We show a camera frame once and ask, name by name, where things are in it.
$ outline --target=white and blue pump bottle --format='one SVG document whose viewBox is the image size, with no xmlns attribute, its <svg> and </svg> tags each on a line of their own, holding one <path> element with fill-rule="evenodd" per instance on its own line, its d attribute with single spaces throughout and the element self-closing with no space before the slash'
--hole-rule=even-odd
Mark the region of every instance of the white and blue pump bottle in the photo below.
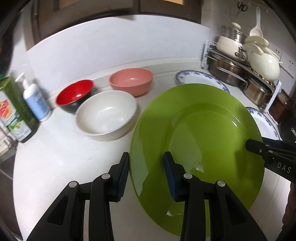
<svg viewBox="0 0 296 241">
<path fill-rule="evenodd" d="M 39 121 L 46 121 L 52 112 L 38 86 L 36 84 L 31 84 L 30 81 L 25 78 L 24 72 L 21 73 L 15 81 L 22 83 L 24 88 L 23 98 L 36 118 Z"/>
</svg>

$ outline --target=screw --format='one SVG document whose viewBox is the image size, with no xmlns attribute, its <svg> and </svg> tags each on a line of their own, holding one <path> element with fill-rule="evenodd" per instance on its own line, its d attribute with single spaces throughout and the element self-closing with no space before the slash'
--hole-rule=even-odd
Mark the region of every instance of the screw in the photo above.
<svg viewBox="0 0 296 241">
<path fill-rule="evenodd" d="M 109 173 L 104 173 L 104 174 L 102 175 L 102 178 L 103 178 L 103 179 L 109 179 L 109 178 L 110 178 L 110 174 L 109 174 Z"/>
<path fill-rule="evenodd" d="M 220 187 L 225 187 L 225 185 L 226 185 L 226 183 L 223 182 L 223 181 L 218 181 L 217 184 L 218 184 L 218 186 L 220 186 Z"/>
<path fill-rule="evenodd" d="M 74 188 L 77 186 L 77 182 L 73 181 L 69 183 L 69 187 Z"/>
<path fill-rule="evenodd" d="M 190 173 L 185 173 L 185 174 L 184 174 L 184 177 L 185 177 L 186 179 L 191 179 L 191 178 L 192 178 L 192 175 L 191 175 Z"/>
</svg>

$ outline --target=bottle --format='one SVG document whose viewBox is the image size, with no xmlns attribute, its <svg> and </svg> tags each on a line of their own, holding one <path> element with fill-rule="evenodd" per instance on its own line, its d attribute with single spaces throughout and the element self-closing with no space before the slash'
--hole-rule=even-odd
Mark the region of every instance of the bottle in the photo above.
<svg viewBox="0 0 296 241">
<path fill-rule="evenodd" d="M 36 84 L 30 84 L 30 81 L 25 78 L 24 72 L 15 81 L 22 82 L 24 88 L 23 98 L 36 118 L 39 121 L 48 120 L 52 112 L 38 86 Z"/>
<path fill-rule="evenodd" d="M 29 140 L 39 127 L 39 121 L 12 77 L 0 81 L 0 121 L 22 143 Z"/>
</svg>

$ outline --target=power outlet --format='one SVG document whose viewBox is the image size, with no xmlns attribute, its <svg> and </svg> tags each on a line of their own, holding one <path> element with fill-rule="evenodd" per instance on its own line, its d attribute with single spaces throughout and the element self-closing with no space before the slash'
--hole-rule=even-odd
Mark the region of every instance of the power outlet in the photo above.
<svg viewBox="0 0 296 241">
<path fill-rule="evenodd" d="M 291 58 L 286 52 L 283 51 L 281 56 L 282 67 L 286 70 L 293 78 L 296 76 L 296 61 Z"/>
<path fill-rule="evenodd" d="M 269 42 L 269 46 L 268 48 L 270 48 L 272 51 L 274 51 L 280 58 L 283 54 L 283 51 L 281 48 L 279 48 L 278 46 L 276 46 L 274 43 Z"/>
</svg>

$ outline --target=green plate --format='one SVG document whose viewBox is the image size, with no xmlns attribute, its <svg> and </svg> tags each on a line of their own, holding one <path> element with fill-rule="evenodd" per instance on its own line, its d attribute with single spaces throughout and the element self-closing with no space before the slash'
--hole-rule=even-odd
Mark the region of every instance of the green plate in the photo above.
<svg viewBox="0 0 296 241">
<path fill-rule="evenodd" d="M 223 90 L 187 84 L 158 96 L 141 115 L 130 148 L 131 178 L 148 216 L 170 233 L 181 234 L 184 202 L 170 196 L 163 168 L 166 151 L 202 181 L 225 181 L 249 209 L 264 175 L 261 156 L 245 148 L 249 138 L 262 141 L 254 119 Z"/>
</svg>

